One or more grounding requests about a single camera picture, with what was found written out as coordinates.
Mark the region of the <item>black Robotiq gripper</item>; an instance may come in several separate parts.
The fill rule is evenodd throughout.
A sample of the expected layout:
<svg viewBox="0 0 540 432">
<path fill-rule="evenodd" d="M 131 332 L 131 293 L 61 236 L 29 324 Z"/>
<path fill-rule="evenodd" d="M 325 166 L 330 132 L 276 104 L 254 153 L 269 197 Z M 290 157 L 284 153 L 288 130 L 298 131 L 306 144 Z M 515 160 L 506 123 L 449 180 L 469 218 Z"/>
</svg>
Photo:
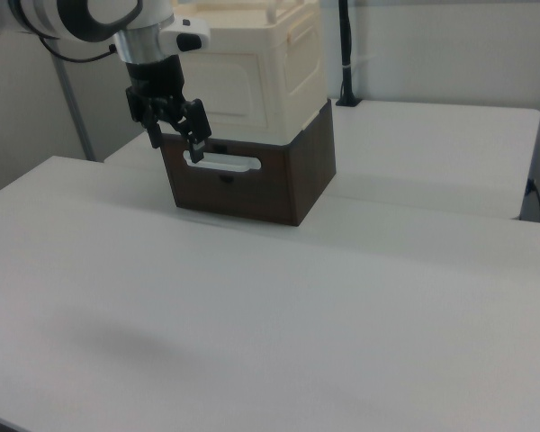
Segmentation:
<svg viewBox="0 0 540 432">
<path fill-rule="evenodd" d="M 147 97 L 173 96 L 178 102 L 166 107 L 163 121 L 170 124 L 185 140 L 191 161 L 203 160 L 206 140 L 212 135 L 207 114 L 200 99 L 185 101 L 184 73 L 178 55 L 147 64 L 127 63 L 131 86 L 125 91 L 130 116 L 147 132 L 153 149 L 162 145 L 158 117 Z"/>
</svg>

